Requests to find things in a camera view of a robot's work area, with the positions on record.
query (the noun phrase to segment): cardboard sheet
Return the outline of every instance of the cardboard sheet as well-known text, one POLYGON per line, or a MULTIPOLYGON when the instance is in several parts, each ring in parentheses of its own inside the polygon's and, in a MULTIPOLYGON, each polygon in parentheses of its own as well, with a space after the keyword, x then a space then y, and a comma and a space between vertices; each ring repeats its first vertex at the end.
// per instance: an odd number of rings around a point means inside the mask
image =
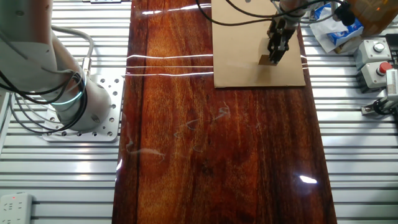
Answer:
MULTIPOLYGON (((269 15, 276 8, 267 0, 231 0, 245 11, 269 15)), ((221 22, 243 22, 250 17, 232 8, 225 0, 212 0, 213 19, 221 22)), ((297 33, 277 66, 259 65, 267 50, 267 30, 271 22, 225 27, 213 24, 214 83, 216 88, 233 86, 304 86, 303 68, 297 33)))

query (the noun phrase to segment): control box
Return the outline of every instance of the control box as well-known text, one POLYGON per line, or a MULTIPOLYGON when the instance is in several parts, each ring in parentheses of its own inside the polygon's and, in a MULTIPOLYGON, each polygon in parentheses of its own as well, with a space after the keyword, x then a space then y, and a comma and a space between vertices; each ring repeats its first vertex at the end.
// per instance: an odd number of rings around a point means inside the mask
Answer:
POLYGON ((29 224, 32 196, 27 193, 4 195, 0 198, 1 224, 29 224))
POLYGON ((372 93, 386 88, 386 71, 392 69, 388 62, 367 63, 356 75, 362 93, 372 93))
POLYGON ((385 38, 364 40, 354 52, 356 69, 359 71, 367 63, 391 60, 391 53, 385 38))

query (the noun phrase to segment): bolt hole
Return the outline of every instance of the bolt hole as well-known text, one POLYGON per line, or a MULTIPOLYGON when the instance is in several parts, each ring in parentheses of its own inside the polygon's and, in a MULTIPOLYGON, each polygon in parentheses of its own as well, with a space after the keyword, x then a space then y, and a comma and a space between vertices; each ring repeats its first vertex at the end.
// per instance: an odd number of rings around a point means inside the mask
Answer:
POLYGON ((17 14, 17 16, 23 16, 25 13, 24 13, 24 11, 18 10, 15 12, 15 14, 17 14))

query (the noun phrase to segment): metal base plate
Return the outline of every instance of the metal base plate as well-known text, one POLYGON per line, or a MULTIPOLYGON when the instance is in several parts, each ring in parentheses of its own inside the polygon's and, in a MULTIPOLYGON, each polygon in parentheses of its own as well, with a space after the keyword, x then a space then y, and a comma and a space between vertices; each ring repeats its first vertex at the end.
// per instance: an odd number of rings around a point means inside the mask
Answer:
MULTIPOLYGON (((43 134, 43 139, 48 142, 115 142, 118 137, 121 104, 123 97, 124 79, 122 76, 115 77, 107 75, 92 75, 91 80, 100 84, 111 97, 111 110, 108 117, 94 130, 81 133, 73 130, 65 130, 51 135, 43 134)), ((59 121, 52 110, 47 110, 46 118, 52 121, 59 121)), ((46 121, 45 126, 60 128, 61 124, 46 121)))

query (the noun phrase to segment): gray button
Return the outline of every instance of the gray button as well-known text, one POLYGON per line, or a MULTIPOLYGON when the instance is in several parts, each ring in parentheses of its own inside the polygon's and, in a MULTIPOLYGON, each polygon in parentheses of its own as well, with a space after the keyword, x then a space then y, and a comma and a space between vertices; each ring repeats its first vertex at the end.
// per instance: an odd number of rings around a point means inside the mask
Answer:
POLYGON ((384 48, 385 48, 385 46, 382 43, 376 43, 373 46, 374 51, 379 52, 379 53, 382 52, 384 50, 384 48))

